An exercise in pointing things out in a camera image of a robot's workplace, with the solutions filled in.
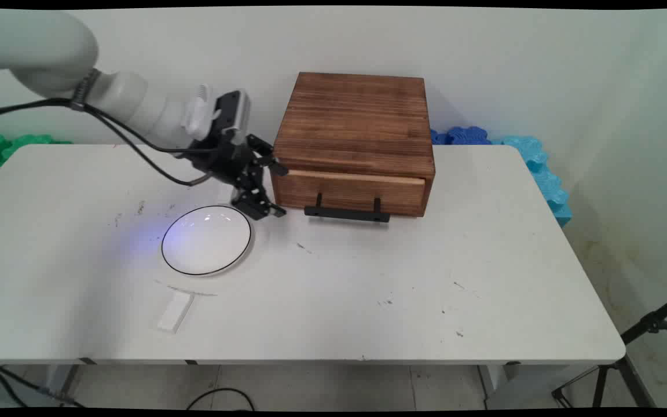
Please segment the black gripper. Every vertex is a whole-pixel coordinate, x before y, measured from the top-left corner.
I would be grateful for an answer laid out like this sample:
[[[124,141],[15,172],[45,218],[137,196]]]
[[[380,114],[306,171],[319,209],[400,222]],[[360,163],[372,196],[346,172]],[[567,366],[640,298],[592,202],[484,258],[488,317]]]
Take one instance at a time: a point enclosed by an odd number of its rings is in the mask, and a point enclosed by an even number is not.
[[[225,137],[212,136],[192,141],[192,167],[202,173],[192,185],[209,179],[233,185],[231,206],[250,219],[283,217],[287,211],[269,199],[263,186],[263,168],[276,176],[286,176],[289,169],[276,159],[274,147],[254,134],[235,144]]]

